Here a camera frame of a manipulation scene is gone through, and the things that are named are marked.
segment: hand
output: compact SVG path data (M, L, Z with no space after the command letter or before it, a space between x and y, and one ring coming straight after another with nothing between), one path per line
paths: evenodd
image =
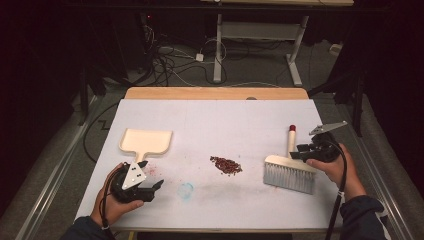
M356 173L355 164L353 162L352 156L350 155L349 151L343 144L339 144L342 148L344 155L346 157L346 163L347 163L347 173L346 173L346 185L345 185L345 200L349 201L350 199L366 195L366 191L364 189L364 186L362 185L361 181L358 178L358 174ZM343 167L344 162L343 158L340 155L335 161L330 163L325 163L318 161L316 159L308 159L306 163L309 166L312 166L316 169L319 169L325 174L327 174L328 178L336 183L337 187L340 188L340 184L342 181L343 176Z
M100 189L99 193L97 194L96 203L94 204L93 212L91 213L90 217L93 219L94 222L96 222L100 227L103 227L102 223L102 217L99 212L99 206L100 202L102 201L102 198L104 196L106 183L108 179L111 177L112 173L118 170L120 167L122 167L123 164L120 163L118 166L116 166L108 175L106 178L106 181ZM122 215L124 215L127 212L130 212L136 208L139 208L143 206L144 202L141 200L135 200L130 203L120 203L118 202L113 195L110 193L110 187L107 189L108 195L106 200L106 210L105 210L105 216L106 219L109 222L109 225L114 224L116 221L118 221Z

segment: black clamp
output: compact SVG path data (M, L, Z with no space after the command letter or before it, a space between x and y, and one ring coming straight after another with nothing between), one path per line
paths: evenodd
M144 168L147 165L147 161L138 163L140 168ZM129 203L134 200L142 200L143 202L151 202L155 198L155 192L159 190L164 182L160 180L155 183L151 188L138 188L139 184L136 184L128 189L123 190L122 185L125 177L127 176L130 165L124 164L118 173L112 180L111 192L112 195L121 203Z
M344 125L347 125L346 121L316 127L309 133L315 135L312 137L312 143L297 145L298 152L290 152L290 156L293 159L302 159L303 162L308 159L333 162L340 155L340 145L329 131Z

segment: small pile of beans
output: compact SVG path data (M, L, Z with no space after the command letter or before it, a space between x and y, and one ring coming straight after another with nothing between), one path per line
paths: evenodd
M222 171L221 174L225 173L230 176L231 174L236 175L236 173L243 171L241 165L233 160L214 156L211 156L210 160L215 163L215 167Z

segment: table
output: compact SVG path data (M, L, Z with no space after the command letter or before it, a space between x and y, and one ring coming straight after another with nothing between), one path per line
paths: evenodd
M241 4L272 4L272 5L323 5L329 7L352 6L353 0L203 0L206 2L241 3ZM221 54L222 38L242 38L242 39L269 39L269 40L294 40L293 51L286 55L287 66L290 70L294 86L302 87L302 80L296 66L296 57L302 43L303 34L306 30L309 16L303 16L300 24L277 24L277 23L257 23L254 22L230 22L223 21L222 14L218 14L216 33L216 52L213 81L221 82L222 60Z
M262 182L265 157L286 154L288 122L296 122L299 143L309 142L307 133L321 124L303 89L131 88L120 103L76 217L91 212L110 170L134 159L118 149L123 131L159 128L173 131L170 149L146 158L148 178L142 184L160 178L165 183L151 203L126 214L113 230L324 232L337 194L325 174L317 174L313 195ZM221 175L210 155L239 162L243 172ZM341 217L336 223L340 226Z

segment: white tabletop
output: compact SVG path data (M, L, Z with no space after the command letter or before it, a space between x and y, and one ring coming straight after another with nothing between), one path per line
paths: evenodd
M325 174L317 174L312 195L263 183L264 159L286 155L291 124L296 144L311 141L308 133L321 124L312 100L122 100L76 217L91 213L119 162L134 160L118 147L126 128L171 130L169 150L146 158L142 183L164 179L162 188L114 230L324 231L337 196ZM232 159L243 172L222 175L210 156Z

